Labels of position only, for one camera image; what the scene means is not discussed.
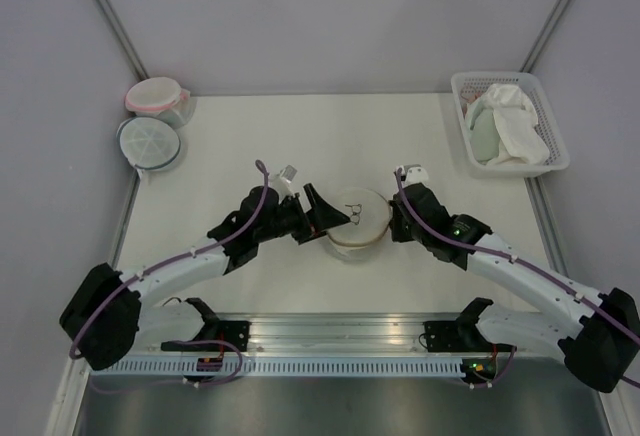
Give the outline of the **beige mesh laundry bag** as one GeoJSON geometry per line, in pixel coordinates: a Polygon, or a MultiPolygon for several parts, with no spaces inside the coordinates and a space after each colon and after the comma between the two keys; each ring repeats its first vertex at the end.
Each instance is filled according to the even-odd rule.
{"type": "Polygon", "coordinates": [[[392,216],[386,198],[367,188],[347,187],[332,194],[329,202],[348,216],[349,222],[327,231],[327,251],[349,263],[373,258],[392,216]]]}

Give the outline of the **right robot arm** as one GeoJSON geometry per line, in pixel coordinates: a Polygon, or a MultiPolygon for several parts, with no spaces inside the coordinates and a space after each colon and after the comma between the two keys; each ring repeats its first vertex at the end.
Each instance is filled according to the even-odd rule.
{"type": "Polygon", "coordinates": [[[533,306],[512,312],[477,297],[456,318],[459,344],[524,349],[562,363],[580,382],[610,393],[639,353],[639,312],[633,297],[607,293],[521,258],[488,225],[451,215],[422,182],[399,180],[391,201],[392,239],[416,242],[436,259],[486,278],[533,306]]]}

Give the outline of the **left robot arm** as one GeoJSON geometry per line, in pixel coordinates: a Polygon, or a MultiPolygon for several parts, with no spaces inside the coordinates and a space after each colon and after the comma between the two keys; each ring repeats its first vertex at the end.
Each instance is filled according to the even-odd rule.
{"type": "Polygon", "coordinates": [[[70,358],[106,369],[130,352],[143,333],[143,316],[163,299],[238,270],[257,257],[265,242],[290,236],[305,244],[349,224],[349,216],[312,185],[305,185],[304,194],[308,209],[299,194],[282,196],[273,188],[255,187],[237,210],[183,253],[125,271],[107,263],[94,266],[59,318],[71,340],[70,358]]]}

